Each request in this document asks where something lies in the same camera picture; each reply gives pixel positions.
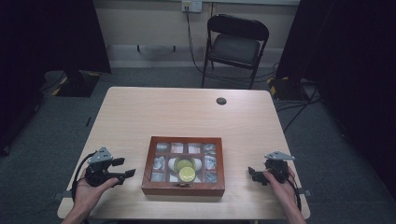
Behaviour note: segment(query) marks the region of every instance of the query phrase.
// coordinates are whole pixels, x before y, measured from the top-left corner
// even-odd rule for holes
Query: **black controller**
[[[264,163],[265,168],[274,176],[277,182],[283,184],[289,178],[289,166],[286,160],[294,160],[294,157],[276,151],[271,154],[265,155],[267,161]],[[255,182],[262,183],[266,186],[269,181],[264,176],[262,171],[255,171],[253,168],[248,167],[248,173]]]
[[[116,177],[119,180],[116,185],[122,185],[126,178],[134,176],[135,169],[126,171],[125,173],[110,173],[107,169],[110,165],[123,165],[124,161],[124,158],[113,160],[113,156],[105,147],[100,148],[88,160],[89,166],[85,173],[87,183],[93,187],[97,187],[105,183],[108,179]]]

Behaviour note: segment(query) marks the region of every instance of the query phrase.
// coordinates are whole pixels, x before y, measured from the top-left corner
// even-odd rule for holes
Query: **light wood surface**
[[[226,105],[218,105],[223,97]],[[225,192],[222,198],[146,196],[141,187],[151,136],[221,137]],[[267,91],[113,87],[82,151],[80,161],[101,146],[122,166],[110,172],[136,169],[122,186],[110,189],[91,218],[130,219],[272,219],[284,218],[271,188],[251,180],[248,167],[264,169],[264,154],[290,154]],[[71,188],[72,178],[67,189]],[[302,195],[303,216],[310,211]],[[62,200],[64,218],[73,202]]]

